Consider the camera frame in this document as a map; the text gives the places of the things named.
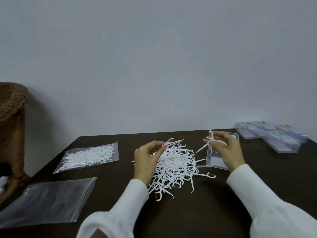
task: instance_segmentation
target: white sleeve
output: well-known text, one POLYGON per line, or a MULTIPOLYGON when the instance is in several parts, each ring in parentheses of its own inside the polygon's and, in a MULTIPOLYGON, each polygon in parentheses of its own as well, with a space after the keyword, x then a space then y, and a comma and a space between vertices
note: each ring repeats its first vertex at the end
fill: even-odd
POLYGON ((281 200, 247 164, 236 168, 227 183, 252 218, 251 238, 317 237, 317 220, 281 200))
POLYGON ((95 212, 83 221, 77 238, 89 238, 97 228, 109 238, 132 238, 135 221, 148 195, 148 189, 142 181, 131 180, 109 212, 95 212))

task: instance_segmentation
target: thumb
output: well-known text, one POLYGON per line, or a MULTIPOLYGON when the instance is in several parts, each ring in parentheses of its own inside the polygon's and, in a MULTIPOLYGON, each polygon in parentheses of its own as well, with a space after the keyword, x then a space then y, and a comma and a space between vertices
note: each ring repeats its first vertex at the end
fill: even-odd
POLYGON ((167 146, 162 146, 153 156, 153 158, 156 160, 156 162, 159 160, 159 158, 161 157, 161 155, 164 153, 164 151, 166 150, 167 146))
POLYGON ((219 151, 219 153, 222 155, 223 152, 226 150, 227 145, 217 142, 217 141, 210 141, 209 142, 215 150, 219 151))

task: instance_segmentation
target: hand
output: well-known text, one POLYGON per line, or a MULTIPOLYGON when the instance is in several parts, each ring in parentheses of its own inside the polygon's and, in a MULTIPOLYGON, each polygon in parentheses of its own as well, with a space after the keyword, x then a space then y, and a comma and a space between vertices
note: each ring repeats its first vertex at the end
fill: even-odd
POLYGON ((134 151, 134 178, 141 180, 146 186, 151 182, 156 163, 167 148, 162 146, 165 143, 163 141, 152 141, 134 151))
POLYGON ((215 140, 221 140, 227 145, 208 139, 204 139, 204 142, 209 142, 211 147, 221 154, 224 164, 228 167, 231 173, 240 165, 245 164, 239 140, 236 140, 224 131, 212 131, 212 133, 214 134, 215 140))

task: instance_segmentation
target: dark wooden table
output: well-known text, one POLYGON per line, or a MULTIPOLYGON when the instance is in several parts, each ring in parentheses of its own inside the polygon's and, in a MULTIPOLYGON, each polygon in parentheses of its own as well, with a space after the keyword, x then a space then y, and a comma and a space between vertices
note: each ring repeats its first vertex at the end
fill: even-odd
MULTIPOLYGON (((184 131, 147 134, 83 136, 65 150, 94 147, 118 141, 119 161, 89 168, 52 174, 65 150, 42 168, 26 184, 97 177, 77 222, 43 224, 11 229, 0 229, 0 237, 76 237, 82 221, 96 211, 108 211, 119 199, 129 180, 133 178, 134 150, 152 140, 169 138, 185 139, 187 148, 198 150, 208 131, 184 131)), ((246 162, 263 181, 284 201, 302 208, 317 218, 317 144, 311 140, 303 144, 297 154, 279 154, 262 139, 243 139, 240 144, 246 162)), ((205 158, 207 149, 197 154, 205 158)), ((209 179, 193 177, 195 191, 185 182, 181 189, 172 188, 174 199, 163 194, 156 202, 155 194, 142 208, 134 227, 135 237, 248 237, 251 218, 240 200, 226 184, 229 171, 217 168, 200 168, 201 173, 210 172, 217 177, 209 179)), ((17 198, 21 187, 6 205, 17 198)))

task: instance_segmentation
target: wicker basket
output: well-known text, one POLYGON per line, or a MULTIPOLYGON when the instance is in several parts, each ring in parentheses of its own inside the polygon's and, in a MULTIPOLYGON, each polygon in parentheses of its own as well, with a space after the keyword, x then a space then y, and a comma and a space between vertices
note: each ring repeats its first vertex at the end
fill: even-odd
POLYGON ((0 82, 0 163, 8 163, 12 174, 0 204, 30 177, 24 171, 24 101, 28 90, 23 85, 0 82))

